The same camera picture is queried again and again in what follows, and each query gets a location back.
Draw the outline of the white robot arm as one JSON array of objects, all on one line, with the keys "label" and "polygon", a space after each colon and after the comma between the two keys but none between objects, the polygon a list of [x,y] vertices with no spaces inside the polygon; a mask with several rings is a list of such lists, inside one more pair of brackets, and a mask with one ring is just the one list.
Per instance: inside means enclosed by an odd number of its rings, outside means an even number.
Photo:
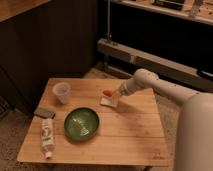
[{"label": "white robot arm", "polygon": [[213,93],[196,91],[138,69],[113,91],[119,99],[152,88],[180,106],[173,171],[213,171]]}]

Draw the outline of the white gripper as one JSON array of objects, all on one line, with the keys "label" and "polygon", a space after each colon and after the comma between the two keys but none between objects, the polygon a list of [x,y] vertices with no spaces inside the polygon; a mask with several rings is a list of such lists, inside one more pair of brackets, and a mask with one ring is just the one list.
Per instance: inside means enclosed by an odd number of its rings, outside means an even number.
[{"label": "white gripper", "polygon": [[135,88],[135,86],[134,86],[134,84],[132,82],[125,81],[125,82],[123,82],[121,84],[119,89],[116,89],[116,90],[112,91],[112,96],[111,97],[117,97],[117,96],[120,96],[120,94],[122,96],[130,96],[130,95],[135,93],[134,88]]}]

